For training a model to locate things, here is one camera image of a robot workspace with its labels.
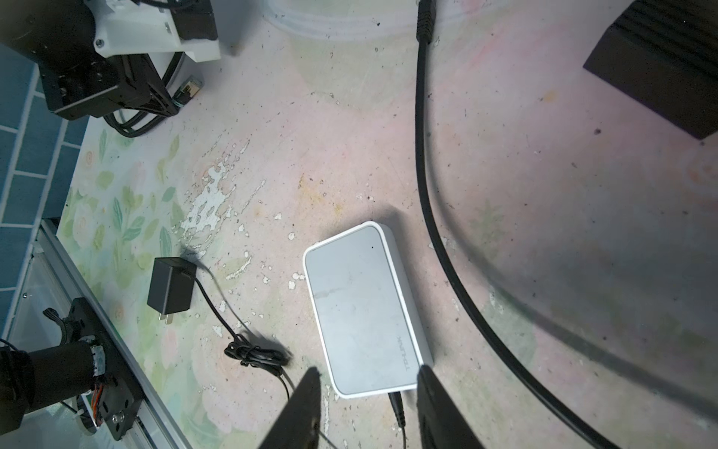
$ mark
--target white router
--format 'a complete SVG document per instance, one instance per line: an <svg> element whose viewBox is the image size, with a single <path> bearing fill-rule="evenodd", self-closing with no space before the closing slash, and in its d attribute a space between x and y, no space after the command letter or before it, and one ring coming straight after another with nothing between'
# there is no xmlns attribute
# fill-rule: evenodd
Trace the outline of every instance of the white router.
<svg viewBox="0 0 718 449"><path fill-rule="evenodd" d="M312 245L304 272L337 394L415 389L432 356L391 229L367 221Z"/></svg>

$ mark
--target tabletop surface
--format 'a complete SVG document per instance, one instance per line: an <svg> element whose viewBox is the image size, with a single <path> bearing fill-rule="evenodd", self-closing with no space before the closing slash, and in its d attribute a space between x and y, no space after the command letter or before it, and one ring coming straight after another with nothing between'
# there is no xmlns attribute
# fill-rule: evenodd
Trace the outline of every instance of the tabletop surface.
<svg viewBox="0 0 718 449"><path fill-rule="evenodd" d="M319 368L337 447L401 447L385 396L331 390L302 272L307 247L374 220L397 238L434 370L483 443L584 447L487 347L429 245L414 2L213 3L222 59L184 64L205 87L137 139L91 119L58 231L192 446L256 447L286 398L223 355L228 333L197 289L158 320L158 256L206 266L223 316L288 350L293 382ZM705 448L718 441L718 139L582 69L628 4L439 2L432 201L476 305L547 388L621 447Z"/></svg>

